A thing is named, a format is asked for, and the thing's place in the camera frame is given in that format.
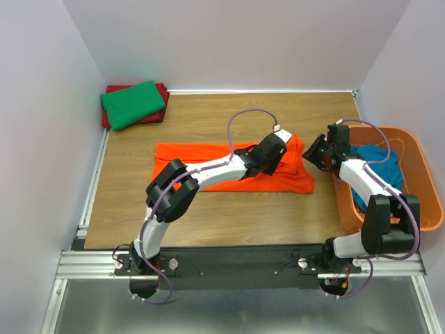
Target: laundry basket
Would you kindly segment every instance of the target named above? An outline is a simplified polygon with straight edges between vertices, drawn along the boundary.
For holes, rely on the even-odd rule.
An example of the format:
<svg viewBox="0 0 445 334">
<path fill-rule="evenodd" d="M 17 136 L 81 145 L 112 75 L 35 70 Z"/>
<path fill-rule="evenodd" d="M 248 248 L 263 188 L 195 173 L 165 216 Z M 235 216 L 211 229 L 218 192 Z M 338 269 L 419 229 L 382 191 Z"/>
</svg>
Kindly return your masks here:
<svg viewBox="0 0 445 334">
<path fill-rule="evenodd" d="M 426 165 L 421 148 L 415 137 L 397 127 L 380 127 L 389 140 L 392 150 L 398 155 L 398 165 L 403 174 L 403 193 L 412 193 L 420 201 L 420 230 L 423 232 L 437 229 L 444 219 L 444 210 L 430 171 Z M 381 135 L 372 127 L 351 126 L 351 146 L 366 144 L 386 148 Z M 365 213 L 355 204 L 349 184 L 341 181 L 340 189 L 334 176 L 335 194 L 339 208 L 340 221 L 346 232 L 352 234 L 363 225 Z"/>
</svg>

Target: red towel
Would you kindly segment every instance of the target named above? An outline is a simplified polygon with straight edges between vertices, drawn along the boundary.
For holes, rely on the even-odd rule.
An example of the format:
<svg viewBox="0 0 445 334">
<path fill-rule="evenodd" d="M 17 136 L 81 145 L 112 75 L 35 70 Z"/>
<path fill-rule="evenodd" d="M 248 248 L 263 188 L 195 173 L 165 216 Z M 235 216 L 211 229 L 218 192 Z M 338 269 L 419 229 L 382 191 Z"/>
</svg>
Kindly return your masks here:
<svg viewBox="0 0 445 334">
<path fill-rule="evenodd" d="M 235 144 L 235 149 L 246 148 L 252 143 Z M 293 193 L 314 192 L 314 178 L 305 170 L 302 162 L 304 144 L 293 135 L 272 176 L 260 173 L 241 181 L 228 181 L 206 188 L 204 191 L 290 191 Z M 199 164 L 219 159 L 230 153 L 228 144 L 173 144 L 158 143 L 156 146 L 152 180 L 170 160 L 181 159 L 184 164 Z"/>
<path fill-rule="evenodd" d="M 121 85 L 112 85 L 106 87 L 107 93 L 116 92 L 121 89 L 130 88 L 133 86 L 121 86 Z M 170 93 L 167 91 L 167 88 L 164 86 L 163 83 L 157 83 L 156 88 L 159 91 L 159 94 L 161 94 L 162 100 L 164 100 L 165 105 L 167 105 L 168 98 L 170 96 Z M 157 111 L 156 113 L 153 113 L 152 115 L 148 115 L 147 117 L 142 118 L 141 120 L 133 123 L 133 124 L 145 124 L 145 123 L 160 123 L 164 120 L 165 110 L 164 109 Z M 104 109 L 104 112 L 102 113 L 102 127 L 105 127 L 107 129 L 110 129 L 110 122 L 108 121 L 108 114 L 106 113 L 106 110 Z"/>
</svg>

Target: white wall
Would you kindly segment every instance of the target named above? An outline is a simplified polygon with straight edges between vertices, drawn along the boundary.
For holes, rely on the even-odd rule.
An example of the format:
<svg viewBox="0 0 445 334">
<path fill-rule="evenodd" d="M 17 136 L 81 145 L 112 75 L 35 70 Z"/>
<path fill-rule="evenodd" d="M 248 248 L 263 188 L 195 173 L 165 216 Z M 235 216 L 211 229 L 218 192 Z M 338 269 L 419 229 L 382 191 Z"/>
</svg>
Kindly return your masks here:
<svg viewBox="0 0 445 334">
<path fill-rule="evenodd" d="M 356 89 L 409 0 L 63 0 L 106 83 Z"/>
<path fill-rule="evenodd" d="M 359 91 L 361 117 L 410 130 L 445 206 L 445 1 L 412 0 Z M 445 227 L 421 235 L 426 281 L 445 329 Z"/>
<path fill-rule="evenodd" d="M 2 333 L 39 333 L 101 136 L 104 82 L 61 1 L 0 4 Z"/>
</svg>

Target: orange cloth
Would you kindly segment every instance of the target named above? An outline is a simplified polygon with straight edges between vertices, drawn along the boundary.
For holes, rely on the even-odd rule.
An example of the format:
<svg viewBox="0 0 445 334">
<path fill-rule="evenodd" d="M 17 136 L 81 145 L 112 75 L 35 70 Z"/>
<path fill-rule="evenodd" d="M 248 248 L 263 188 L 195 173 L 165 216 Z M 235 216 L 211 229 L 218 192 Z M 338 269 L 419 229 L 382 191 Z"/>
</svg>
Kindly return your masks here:
<svg viewBox="0 0 445 334">
<path fill-rule="evenodd" d="M 246 148 L 253 143 L 235 144 L 235 149 Z M 287 152 L 272 176 L 260 173 L 241 181 L 228 181 L 210 186 L 204 191 L 263 191 L 294 193 L 314 192 L 314 178 L 305 170 L 302 162 L 304 144 L 295 134 L 287 144 Z M 158 143 L 156 146 L 152 180 L 173 159 L 184 164 L 199 164 L 219 159 L 230 153 L 228 144 L 176 144 Z"/>
</svg>

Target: green cloth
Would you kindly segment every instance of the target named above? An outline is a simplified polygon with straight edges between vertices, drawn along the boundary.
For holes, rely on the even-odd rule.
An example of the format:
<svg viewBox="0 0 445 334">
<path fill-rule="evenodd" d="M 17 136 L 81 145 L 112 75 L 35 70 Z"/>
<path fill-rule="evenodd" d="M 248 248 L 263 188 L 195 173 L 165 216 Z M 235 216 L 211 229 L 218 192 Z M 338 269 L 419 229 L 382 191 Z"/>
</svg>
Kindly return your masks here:
<svg viewBox="0 0 445 334">
<path fill-rule="evenodd" d="M 111 128 L 121 130 L 165 108 L 153 81 L 101 95 Z"/>
</svg>

